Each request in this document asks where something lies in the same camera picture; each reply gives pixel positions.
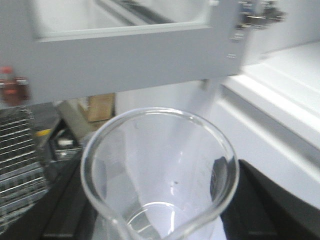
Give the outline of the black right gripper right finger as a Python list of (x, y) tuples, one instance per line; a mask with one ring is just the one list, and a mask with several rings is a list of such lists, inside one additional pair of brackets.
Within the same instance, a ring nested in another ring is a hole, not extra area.
[(320, 211), (239, 161), (234, 197), (220, 215), (228, 240), (318, 240)]

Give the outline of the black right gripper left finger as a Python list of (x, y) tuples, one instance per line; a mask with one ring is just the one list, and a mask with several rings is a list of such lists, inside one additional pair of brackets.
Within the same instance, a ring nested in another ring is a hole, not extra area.
[(51, 189), (0, 238), (2, 240), (91, 240), (98, 213), (86, 197), (81, 155), (61, 169)]

